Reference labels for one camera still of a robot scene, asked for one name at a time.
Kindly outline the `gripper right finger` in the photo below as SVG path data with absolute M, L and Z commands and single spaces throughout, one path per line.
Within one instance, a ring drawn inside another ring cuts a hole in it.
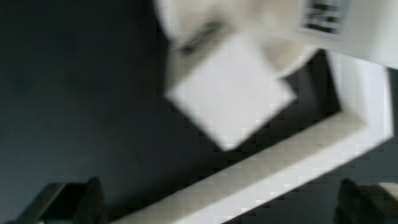
M 334 224 L 398 224 L 398 183 L 341 181 Z

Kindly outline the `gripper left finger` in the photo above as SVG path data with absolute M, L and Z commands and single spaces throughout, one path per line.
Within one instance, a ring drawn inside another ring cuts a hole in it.
M 50 183 L 11 224 L 109 224 L 100 178 Z

